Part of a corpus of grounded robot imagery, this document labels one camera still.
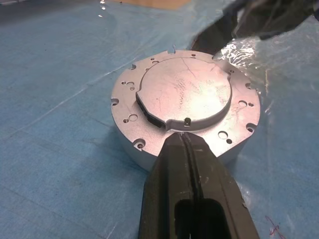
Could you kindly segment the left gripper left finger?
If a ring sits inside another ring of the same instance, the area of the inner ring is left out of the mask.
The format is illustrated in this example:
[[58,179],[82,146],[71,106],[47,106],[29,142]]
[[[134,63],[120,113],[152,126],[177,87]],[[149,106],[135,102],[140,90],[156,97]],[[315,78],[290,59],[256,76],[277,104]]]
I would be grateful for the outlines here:
[[194,192],[190,155],[182,133],[169,136],[144,185],[140,239],[188,239]]

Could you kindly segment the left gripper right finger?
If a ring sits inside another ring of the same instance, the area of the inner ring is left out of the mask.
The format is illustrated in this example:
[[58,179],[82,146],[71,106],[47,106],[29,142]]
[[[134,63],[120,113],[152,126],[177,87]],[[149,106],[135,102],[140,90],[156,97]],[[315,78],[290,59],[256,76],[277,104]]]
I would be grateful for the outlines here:
[[185,133],[193,189],[193,239],[257,239],[259,234],[234,178],[205,140]]

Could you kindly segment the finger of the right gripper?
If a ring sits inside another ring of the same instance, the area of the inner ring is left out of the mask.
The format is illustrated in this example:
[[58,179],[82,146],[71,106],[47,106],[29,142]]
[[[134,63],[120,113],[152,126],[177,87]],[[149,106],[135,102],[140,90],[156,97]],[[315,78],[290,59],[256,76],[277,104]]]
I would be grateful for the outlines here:
[[232,35],[266,40],[296,29],[318,11],[317,0],[249,0]]
[[216,55],[233,40],[233,30],[238,24],[238,8],[225,9],[223,15],[196,35],[190,45],[191,51]]

